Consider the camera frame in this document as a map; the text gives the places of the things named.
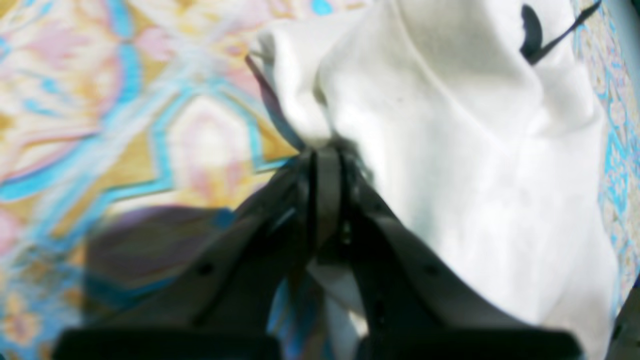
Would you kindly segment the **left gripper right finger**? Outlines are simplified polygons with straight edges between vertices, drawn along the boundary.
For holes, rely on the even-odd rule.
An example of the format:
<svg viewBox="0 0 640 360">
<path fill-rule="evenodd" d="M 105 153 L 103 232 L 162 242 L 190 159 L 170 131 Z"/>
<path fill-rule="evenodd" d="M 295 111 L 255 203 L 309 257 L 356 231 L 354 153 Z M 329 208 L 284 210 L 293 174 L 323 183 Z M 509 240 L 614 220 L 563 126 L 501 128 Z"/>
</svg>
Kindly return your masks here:
<svg viewBox="0 0 640 360">
<path fill-rule="evenodd" d="M 368 333 L 357 360 L 581 360 L 568 332 L 510 316 L 408 230 L 349 153 L 315 151 L 320 267 L 351 271 Z"/>
</svg>

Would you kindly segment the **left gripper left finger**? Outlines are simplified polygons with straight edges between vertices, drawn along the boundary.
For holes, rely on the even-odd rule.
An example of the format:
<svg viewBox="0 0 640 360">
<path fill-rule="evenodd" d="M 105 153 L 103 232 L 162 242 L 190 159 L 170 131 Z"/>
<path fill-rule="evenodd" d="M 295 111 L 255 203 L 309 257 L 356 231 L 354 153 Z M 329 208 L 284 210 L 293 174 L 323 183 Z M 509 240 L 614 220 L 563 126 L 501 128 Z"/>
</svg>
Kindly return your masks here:
<svg viewBox="0 0 640 360">
<path fill-rule="evenodd" d="M 234 221 L 149 299 L 98 325 L 67 330 L 55 360 L 281 360 L 267 331 L 281 281 L 317 249 L 318 153 L 290 159 Z"/>
</svg>

